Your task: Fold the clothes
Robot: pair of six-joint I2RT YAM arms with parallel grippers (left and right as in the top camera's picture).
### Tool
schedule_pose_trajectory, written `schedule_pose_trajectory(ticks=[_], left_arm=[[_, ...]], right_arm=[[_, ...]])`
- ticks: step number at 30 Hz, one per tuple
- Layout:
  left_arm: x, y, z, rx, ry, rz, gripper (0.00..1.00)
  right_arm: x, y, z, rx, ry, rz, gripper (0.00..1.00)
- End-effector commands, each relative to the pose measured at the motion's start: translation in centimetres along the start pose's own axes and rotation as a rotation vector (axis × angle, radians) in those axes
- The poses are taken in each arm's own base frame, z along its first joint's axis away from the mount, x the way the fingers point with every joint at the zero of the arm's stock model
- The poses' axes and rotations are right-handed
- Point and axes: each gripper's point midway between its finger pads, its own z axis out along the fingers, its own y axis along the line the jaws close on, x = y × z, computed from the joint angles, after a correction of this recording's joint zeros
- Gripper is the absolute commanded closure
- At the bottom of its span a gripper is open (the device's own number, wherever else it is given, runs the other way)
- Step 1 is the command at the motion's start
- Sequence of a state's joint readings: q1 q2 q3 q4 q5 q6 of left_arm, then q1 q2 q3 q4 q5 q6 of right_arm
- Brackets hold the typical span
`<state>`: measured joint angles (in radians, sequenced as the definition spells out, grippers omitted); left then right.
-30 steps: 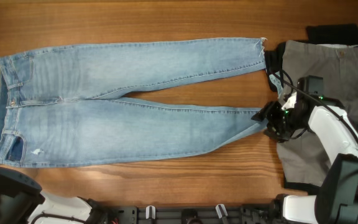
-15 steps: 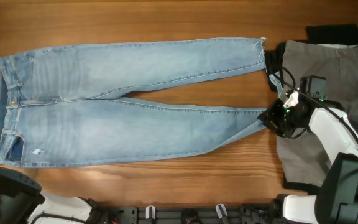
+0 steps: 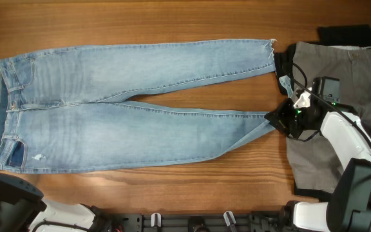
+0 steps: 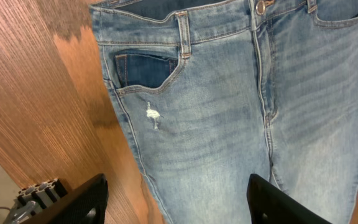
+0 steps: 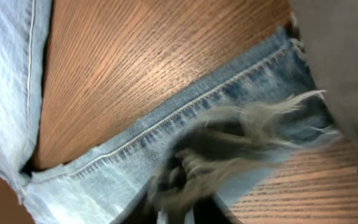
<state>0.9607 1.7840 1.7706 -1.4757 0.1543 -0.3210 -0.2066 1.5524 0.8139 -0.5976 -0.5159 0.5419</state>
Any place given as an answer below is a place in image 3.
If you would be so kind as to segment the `light blue denim jeans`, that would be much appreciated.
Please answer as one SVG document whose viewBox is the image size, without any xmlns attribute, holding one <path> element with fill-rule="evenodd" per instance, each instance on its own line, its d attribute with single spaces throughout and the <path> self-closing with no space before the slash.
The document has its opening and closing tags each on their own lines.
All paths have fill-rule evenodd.
<svg viewBox="0 0 371 232">
<path fill-rule="evenodd" d="M 274 70 L 270 39 L 74 46 L 0 59 L 0 170 L 82 173 L 215 159 L 270 132 L 264 113 L 133 97 Z"/>
</svg>

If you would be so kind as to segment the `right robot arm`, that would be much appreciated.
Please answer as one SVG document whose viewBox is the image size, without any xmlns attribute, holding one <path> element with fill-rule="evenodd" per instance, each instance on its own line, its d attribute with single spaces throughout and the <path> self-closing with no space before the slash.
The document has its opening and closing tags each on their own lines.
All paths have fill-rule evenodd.
<svg viewBox="0 0 371 232">
<path fill-rule="evenodd" d="M 285 99 L 265 115 L 290 139 L 305 130 L 320 133 L 344 172 L 327 202 L 288 202 L 277 215 L 278 231 L 371 231 L 371 139 L 351 106 L 311 98 L 303 107 Z"/>
</svg>

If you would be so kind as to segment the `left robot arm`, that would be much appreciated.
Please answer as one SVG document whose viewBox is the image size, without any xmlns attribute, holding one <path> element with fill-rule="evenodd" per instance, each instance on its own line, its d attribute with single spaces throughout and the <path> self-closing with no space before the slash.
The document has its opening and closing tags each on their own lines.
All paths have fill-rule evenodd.
<svg viewBox="0 0 371 232">
<path fill-rule="evenodd" d="M 32 140 L 33 148 L 25 141 L 3 138 L 5 112 L 0 113 L 0 168 L 9 172 L 23 171 L 27 163 L 37 165 L 33 174 L 43 174 L 42 168 L 50 160 L 59 165 L 60 156 L 69 162 L 80 146 L 63 138 L 41 135 Z M 31 183 L 11 174 L 0 173 L 0 231 L 118 231 L 111 216 L 101 209 L 84 204 L 61 204 L 44 197 Z"/>
</svg>

